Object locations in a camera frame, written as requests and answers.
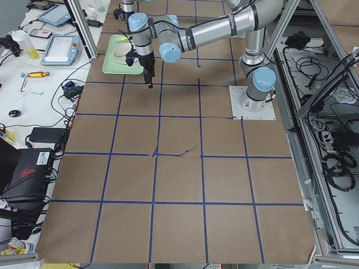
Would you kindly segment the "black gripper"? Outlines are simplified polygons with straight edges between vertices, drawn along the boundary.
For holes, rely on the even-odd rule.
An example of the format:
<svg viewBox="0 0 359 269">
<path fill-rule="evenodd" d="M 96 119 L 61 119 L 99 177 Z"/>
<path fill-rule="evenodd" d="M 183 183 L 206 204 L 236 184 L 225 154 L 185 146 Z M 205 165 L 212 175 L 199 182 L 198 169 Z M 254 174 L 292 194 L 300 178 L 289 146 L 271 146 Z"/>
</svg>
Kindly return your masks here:
<svg viewBox="0 0 359 269">
<path fill-rule="evenodd" d="M 149 89 L 153 88 L 153 77 L 155 77 L 155 57 L 153 54 L 139 55 L 140 65 L 144 68 L 144 81 Z"/>
<path fill-rule="evenodd" d="M 119 14 L 119 17 L 121 18 L 121 20 L 128 24 L 128 18 L 131 16 L 131 13 L 130 12 L 125 12 L 125 13 L 120 13 Z"/>
</svg>

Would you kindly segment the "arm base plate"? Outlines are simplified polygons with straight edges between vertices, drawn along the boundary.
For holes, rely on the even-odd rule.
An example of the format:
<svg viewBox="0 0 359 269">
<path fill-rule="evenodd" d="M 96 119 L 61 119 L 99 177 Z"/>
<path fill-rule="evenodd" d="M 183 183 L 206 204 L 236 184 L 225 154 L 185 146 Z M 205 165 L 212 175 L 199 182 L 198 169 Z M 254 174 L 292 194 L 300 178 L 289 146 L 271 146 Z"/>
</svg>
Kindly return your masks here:
<svg viewBox="0 0 359 269">
<path fill-rule="evenodd" d="M 247 86 L 230 86 L 232 118 L 235 120 L 276 120 L 270 94 L 262 101 L 247 96 Z"/>
</svg>

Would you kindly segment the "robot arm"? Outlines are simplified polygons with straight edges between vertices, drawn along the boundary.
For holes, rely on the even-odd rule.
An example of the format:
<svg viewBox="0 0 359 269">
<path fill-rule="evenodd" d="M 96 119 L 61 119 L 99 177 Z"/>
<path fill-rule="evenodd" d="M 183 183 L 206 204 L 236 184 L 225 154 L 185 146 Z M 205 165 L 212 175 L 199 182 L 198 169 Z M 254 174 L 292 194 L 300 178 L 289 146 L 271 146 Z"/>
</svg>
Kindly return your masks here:
<svg viewBox="0 0 359 269">
<path fill-rule="evenodd" d="M 135 13 L 134 0 L 121 0 L 119 4 L 119 16 L 123 22 L 128 23 L 128 18 Z"/>
<path fill-rule="evenodd" d="M 126 64 L 131 66 L 138 59 L 144 69 L 145 83 L 152 88 L 154 39 L 159 43 L 162 60 L 174 63 L 184 52 L 245 33 L 246 44 L 240 66 L 248 87 L 240 97 L 240 104 L 248 111 L 258 112 L 277 80 L 274 71 L 263 65 L 265 28 L 279 15 L 282 5 L 282 1 L 253 1 L 244 7 L 233 8 L 229 14 L 186 28 L 179 27 L 175 15 L 148 18 L 144 13 L 134 13 L 128 19 L 132 45 L 126 54 Z"/>
</svg>

